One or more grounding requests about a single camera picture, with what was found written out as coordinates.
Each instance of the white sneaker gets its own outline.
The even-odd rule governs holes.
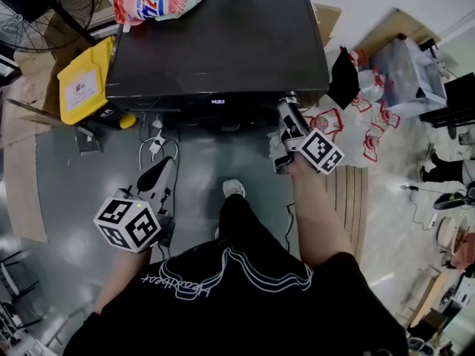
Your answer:
[[[226,198],[233,194],[242,195],[243,198],[246,197],[246,190],[244,190],[243,184],[237,179],[228,179],[225,181],[223,183],[223,193]]]

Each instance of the yellow container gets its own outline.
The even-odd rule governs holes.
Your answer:
[[[66,124],[76,124],[108,103],[105,80],[113,44],[113,37],[106,38],[58,74],[61,120]]]

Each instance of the table top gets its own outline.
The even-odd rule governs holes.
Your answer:
[[[117,35],[106,96],[326,91],[309,0],[203,0],[179,19]]]

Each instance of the white graphic print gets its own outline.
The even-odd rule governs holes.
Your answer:
[[[281,278],[271,278],[257,271],[251,265],[245,253],[237,252],[233,248],[226,248],[223,251],[221,256],[221,271],[201,283],[184,281],[180,275],[170,271],[167,266],[169,260],[162,263],[158,276],[149,276],[147,274],[147,277],[141,278],[141,280],[142,283],[163,285],[165,289],[174,289],[175,297],[181,300],[194,300],[202,293],[208,297],[209,292],[219,284],[223,278],[224,270],[226,269],[229,259],[240,263],[244,274],[252,285],[262,291],[278,293],[290,286],[298,286],[302,291],[306,291],[312,285],[313,270],[305,264],[307,277],[299,277],[297,274],[289,273]]]

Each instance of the black shirt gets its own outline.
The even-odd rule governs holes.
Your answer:
[[[404,329],[352,255],[312,270],[281,250],[215,240],[150,265],[65,355],[407,355]]]

